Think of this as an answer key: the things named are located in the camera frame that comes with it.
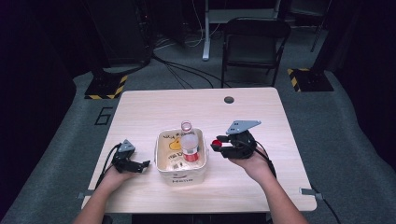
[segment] plastic bottle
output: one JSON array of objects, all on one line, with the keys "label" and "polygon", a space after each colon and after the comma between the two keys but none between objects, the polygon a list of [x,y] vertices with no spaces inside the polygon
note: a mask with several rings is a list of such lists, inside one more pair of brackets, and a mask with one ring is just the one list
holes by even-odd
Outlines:
[{"label": "plastic bottle", "polygon": [[198,156],[198,135],[192,128],[191,122],[183,120],[181,122],[180,144],[183,151],[183,158],[186,161],[197,161]]}]

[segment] black curtain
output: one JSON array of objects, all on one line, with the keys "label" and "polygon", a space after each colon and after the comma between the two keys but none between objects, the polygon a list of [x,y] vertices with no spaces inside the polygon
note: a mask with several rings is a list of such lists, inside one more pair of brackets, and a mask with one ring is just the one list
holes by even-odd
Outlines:
[{"label": "black curtain", "polygon": [[379,156],[396,170],[396,3],[366,0],[335,74],[358,123]]},{"label": "black curtain", "polygon": [[328,35],[311,70],[332,71],[346,90],[363,132],[396,169],[396,4],[333,1]]},{"label": "black curtain", "polygon": [[26,1],[72,77],[109,67],[84,1]]},{"label": "black curtain", "polygon": [[25,0],[0,1],[0,15],[2,219],[73,103],[76,85]]}]

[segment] hole in table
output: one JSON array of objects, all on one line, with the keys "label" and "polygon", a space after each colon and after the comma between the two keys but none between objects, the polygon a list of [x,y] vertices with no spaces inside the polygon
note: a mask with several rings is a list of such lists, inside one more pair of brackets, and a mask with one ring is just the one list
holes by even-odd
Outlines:
[{"label": "hole in table", "polygon": [[227,104],[232,104],[233,103],[233,97],[232,96],[226,96],[224,98],[224,102]]}]

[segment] red label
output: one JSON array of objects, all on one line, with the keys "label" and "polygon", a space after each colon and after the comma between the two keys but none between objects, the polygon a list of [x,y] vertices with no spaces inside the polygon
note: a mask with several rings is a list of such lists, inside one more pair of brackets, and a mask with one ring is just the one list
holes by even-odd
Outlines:
[{"label": "red label", "polygon": [[192,155],[183,154],[184,160],[186,161],[198,161],[198,153],[194,153]]}]

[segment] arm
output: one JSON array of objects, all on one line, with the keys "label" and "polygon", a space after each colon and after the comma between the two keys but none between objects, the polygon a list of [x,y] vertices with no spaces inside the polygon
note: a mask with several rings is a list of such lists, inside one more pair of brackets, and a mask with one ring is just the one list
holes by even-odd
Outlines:
[{"label": "arm", "polygon": [[[265,154],[261,148],[257,147],[257,149]],[[261,155],[254,152],[249,159],[230,159],[230,161],[244,168],[247,174],[262,187],[275,224],[308,223],[277,182],[268,163]]]},{"label": "arm", "polygon": [[105,178],[95,190],[91,198],[85,204],[81,213],[74,220],[74,224],[102,223],[105,214],[106,201],[111,193],[116,190],[125,180],[132,178],[137,173],[124,172],[120,174],[115,167],[110,167]]}]

